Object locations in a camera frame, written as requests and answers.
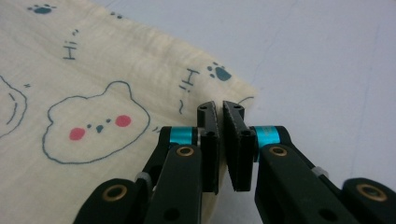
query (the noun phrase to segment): blue tape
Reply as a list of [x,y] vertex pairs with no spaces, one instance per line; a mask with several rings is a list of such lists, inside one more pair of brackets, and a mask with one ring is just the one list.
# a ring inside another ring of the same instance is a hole
[[257,161],[260,161],[260,149],[269,144],[280,143],[279,133],[275,126],[255,126],[257,140],[259,143],[259,155]]
[[192,127],[172,127],[169,142],[192,145]]

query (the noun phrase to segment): cloth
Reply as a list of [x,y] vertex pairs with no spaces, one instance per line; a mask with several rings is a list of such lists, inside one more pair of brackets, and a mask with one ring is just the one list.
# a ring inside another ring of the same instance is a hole
[[71,223],[98,185],[134,180],[162,126],[254,96],[205,52],[91,2],[3,0],[0,223]]

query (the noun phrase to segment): table surface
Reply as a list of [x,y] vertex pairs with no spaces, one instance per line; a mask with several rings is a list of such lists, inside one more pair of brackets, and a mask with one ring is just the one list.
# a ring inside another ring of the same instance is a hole
[[[218,58],[259,90],[247,124],[285,126],[336,186],[396,190],[396,1],[93,2]],[[262,223],[253,197],[226,175],[212,223]]]

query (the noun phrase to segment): pink cheek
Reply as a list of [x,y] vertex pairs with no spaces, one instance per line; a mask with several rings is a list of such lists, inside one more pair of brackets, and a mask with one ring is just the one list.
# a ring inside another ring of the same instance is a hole
[[69,138],[72,141],[80,140],[85,134],[85,130],[82,128],[74,128],[70,131]]
[[132,120],[127,115],[119,115],[116,119],[117,126],[124,128],[129,126],[132,123]]

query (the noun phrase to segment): cartoon bear face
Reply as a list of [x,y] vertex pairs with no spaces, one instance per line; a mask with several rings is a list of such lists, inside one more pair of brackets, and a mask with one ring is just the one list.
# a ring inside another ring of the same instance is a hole
[[0,138],[21,124],[26,108],[26,96],[0,76]]
[[49,109],[48,118],[43,150],[63,164],[99,161],[123,150],[150,123],[149,113],[122,81],[110,83],[99,95],[67,97]]

